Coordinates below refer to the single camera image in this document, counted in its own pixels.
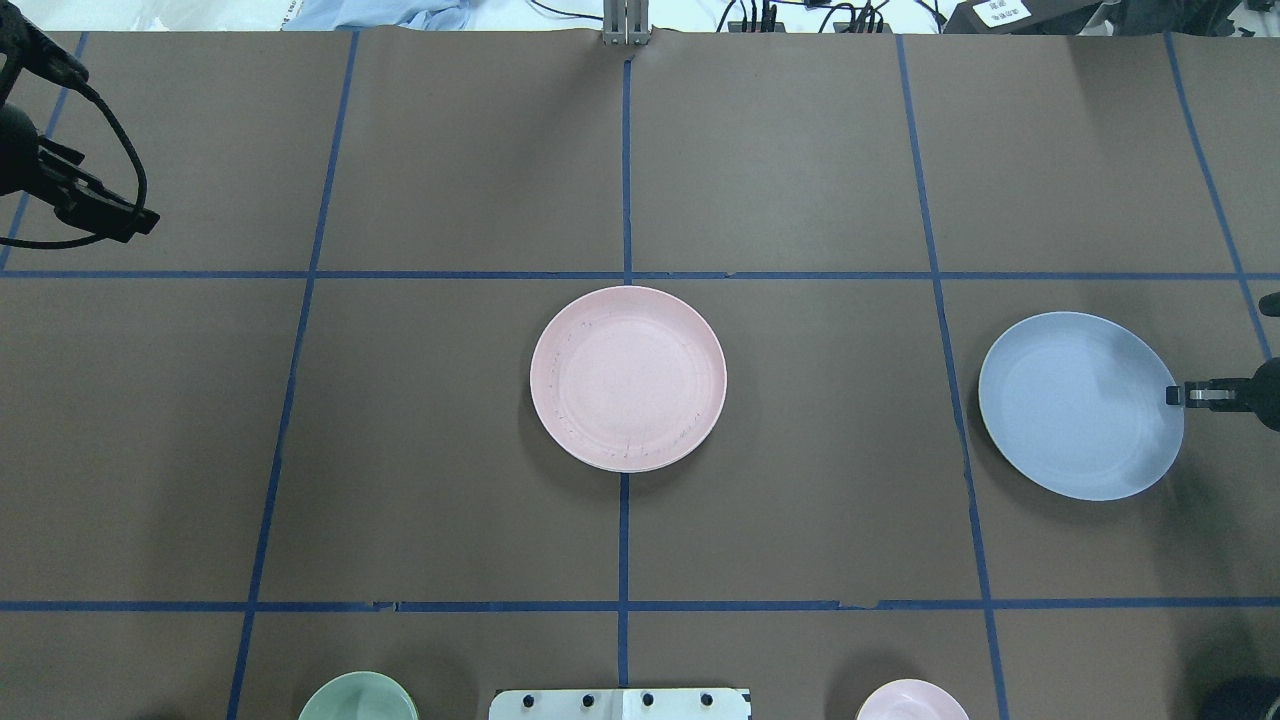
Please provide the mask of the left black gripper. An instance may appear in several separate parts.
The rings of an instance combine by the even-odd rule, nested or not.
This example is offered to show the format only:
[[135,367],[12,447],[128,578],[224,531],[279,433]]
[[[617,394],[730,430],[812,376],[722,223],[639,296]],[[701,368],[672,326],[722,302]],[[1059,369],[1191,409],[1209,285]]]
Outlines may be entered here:
[[41,135],[29,117],[14,105],[1,109],[1,195],[23,192],[55,201],[55,217],[79,231],[128,242],[150,234],[160,215],[108,190],[101,182],[82,179],[84,155]]

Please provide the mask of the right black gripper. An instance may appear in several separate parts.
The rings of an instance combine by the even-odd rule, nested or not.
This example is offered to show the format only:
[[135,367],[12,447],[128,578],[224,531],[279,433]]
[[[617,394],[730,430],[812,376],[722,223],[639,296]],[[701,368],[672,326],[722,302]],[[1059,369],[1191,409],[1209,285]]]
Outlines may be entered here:
[[1271,357],[1253,377],[1187,380],[1165,389],[1172,407],[1207,409],[1212,413],[1252,413],[1270,430],[1280,430],[1280,359]]

